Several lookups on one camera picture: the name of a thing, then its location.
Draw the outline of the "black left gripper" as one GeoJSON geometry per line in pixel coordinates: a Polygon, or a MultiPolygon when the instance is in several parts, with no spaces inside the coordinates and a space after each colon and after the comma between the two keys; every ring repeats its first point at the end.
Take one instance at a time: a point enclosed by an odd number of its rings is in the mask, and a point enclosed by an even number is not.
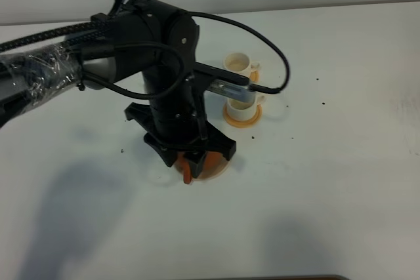
{"type": "Polygon", "coordinates": [[[203,94],[194,85],[193,71],[167,96],[125,109],[127,120],[143,127],[144,142],[167,167],[175,164],[180,152],[186,152],[183,157],[192,178],[202,173],[207,151],[219,152],[226,159],[236,152],[236,142],[207,121],[203,94]]]}

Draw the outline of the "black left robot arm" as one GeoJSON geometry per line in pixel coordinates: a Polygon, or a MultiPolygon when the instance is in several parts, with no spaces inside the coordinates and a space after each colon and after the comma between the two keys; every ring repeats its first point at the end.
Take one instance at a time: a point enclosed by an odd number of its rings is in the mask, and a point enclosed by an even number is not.
{"type": "Polygon", "coordinates": [[[1,123],[71,87],[106,88],[132,99],[126,118],[189,183],[236,152],[235,141],[208,122],[203,97],[215,80],[232,76],[196,61],[199,37],[189,12],[130,0],[90,22],[3,43],[1,123]]]}

